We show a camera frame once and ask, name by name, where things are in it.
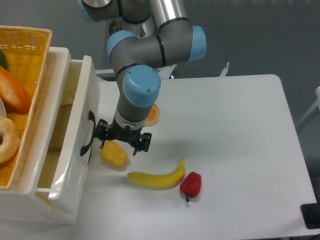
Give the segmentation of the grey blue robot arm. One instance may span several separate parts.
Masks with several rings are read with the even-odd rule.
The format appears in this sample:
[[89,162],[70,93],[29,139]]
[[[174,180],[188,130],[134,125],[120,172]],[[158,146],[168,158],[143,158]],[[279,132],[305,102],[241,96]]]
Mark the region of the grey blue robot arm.
[[119,99],[112,123],[94,121],[91,135],[102,143],[118,140],[135,152],[147,152],[152,134],[141,130],[159,96],[157,69],[203,58],[206,34],[190,23],[181,0],[80,0],[78,5],[88,22],[120,18],[136,28],[151,22],[146,33],[120,26],[110,35],[106,49]]

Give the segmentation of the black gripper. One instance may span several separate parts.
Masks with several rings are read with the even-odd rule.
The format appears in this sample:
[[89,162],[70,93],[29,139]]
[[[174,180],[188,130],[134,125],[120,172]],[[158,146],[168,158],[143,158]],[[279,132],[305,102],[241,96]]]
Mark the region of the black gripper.
[[130,126],[119,125],[114,118],[112,124],[104,119],[100,119],[94,131],[94,137],[100,141],[100,149],[103,149],[105,142],[118,140],[130,144],[134,150],[132,155],[137,152],[148,152],[152,134],[149,132],[141,133],[142,127],[132,129]]

